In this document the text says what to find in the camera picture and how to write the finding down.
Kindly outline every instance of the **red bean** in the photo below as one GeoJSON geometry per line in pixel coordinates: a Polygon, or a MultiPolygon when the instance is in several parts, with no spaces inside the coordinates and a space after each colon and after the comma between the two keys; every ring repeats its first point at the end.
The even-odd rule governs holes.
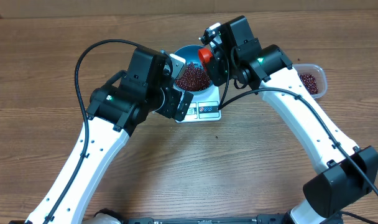
{"type": "Polygon", "coordinates": [[[308,90],[309,94],[314,95],[319,93],[318,86],[316,85],[315,77],[310,73],[298,74],[300,76],[301,82],[308,90]]]}
{"type": "Polygon", "coordinates": [[[210,86],[211,80],[207,72],[197,65],[191,62],[182,77],[175,81],[179,88],[187,91],[201,91],[210,86]]]}

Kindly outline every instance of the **clear plastic container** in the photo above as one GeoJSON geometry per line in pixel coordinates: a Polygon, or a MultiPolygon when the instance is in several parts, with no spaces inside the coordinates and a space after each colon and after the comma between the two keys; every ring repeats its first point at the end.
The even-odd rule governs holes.
{"type": "Polygon", "coordinates": [[[314,64],[295,64],[293,65],[298,74],[309,73],[316,79],[316,85],[319,89],[318,94],[311,95],[314,99],[321,98],[327,92],[327,79],[323,69],[314,64]]]}

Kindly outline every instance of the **table surface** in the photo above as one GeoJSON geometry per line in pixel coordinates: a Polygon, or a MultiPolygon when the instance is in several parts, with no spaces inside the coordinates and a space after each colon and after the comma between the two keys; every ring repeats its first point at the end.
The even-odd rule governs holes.
{"type": "MultiPolygon", "coordinates": [[[[82,124],[73,70],[84,49],[122,38],[173,52],[238,15],[0,20],[0,223],[25,219],[71,153],[82,124]]],[[[295,63],[325,70],[328,91],[319,104],[361,147],[378,151],[378,10],[245,16],[263,47],[277,44],[295,63]]],[[[109,44],[85,58],[86,105],[95,88],[127,68],[133,50],[109,44]]],[[[240,92],[230,88],[227,98],[240,92]]],[[[277,113],[247,96],[222,115],[177,124],[150,114],[109,166],[86,217],[105,207],[126,217],[242,217],[300,203],[316,174],[277,113]]],[[[369,194],[345,210],[378,221],[378,198],[369,194]]]]}

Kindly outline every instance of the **blue bowl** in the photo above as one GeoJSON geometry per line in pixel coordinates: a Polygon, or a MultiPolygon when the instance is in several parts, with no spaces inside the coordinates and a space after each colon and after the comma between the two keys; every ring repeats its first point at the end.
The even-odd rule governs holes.
{"type": "MultiPolygon", "coordinates": [[[[188,65],[191,62],[193,62],[196,67],[203,68],[201,61],[199,59],[199,56],[198,56],[198,51],[203,48],[204,48],[203,46],[199,46],[199,45],[188,45],[177,50],[175,54],[178,55],[179,57],[183,57],[187,61],[188,65]]],[[[174,85],[178,90],[185,91],[179,88],[178,86],[176,86],[176,84],[174,85]]],[[[201,90],[201,91],[191,91],[191,93],[193,93],[194,95],[205,93],[207,90],[210,89],[211,86],[213,86],[213,82],[210,83],[210,86],[207,89],[201,90]]]]}

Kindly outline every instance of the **wooden table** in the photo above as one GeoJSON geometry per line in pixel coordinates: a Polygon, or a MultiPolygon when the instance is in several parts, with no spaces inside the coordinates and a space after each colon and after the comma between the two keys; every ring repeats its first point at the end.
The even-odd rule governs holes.
{"type": "MultiPolygon", "coordinates": [[[[122,38],[173,52],[238,15],[0,20],[0,223],[25,219],[70,155],[82,124],[73,70],[84,49],[122,38]]],[[[277,44],[295,63],[324,68],[329,87],[319,104],[361,147],[378,150],[378,11],[245,16],[263,47],[277,44]]],[[[127,68],[132,51],[109,44],[85,58],[87,106],[95,88],[127,68]]],[[[227,97],[238,93],[232,87],[227,97]]],[[[154,218],[284,213],[304,199],[302,186],[314,176],[277,113],[247,96],[219,122],[176,124],[150,114],[109,166],[86,217],[105,207],[154,218]]],[[[378,198],[370,194],[345,210],[378,221],[378,198]]]]}

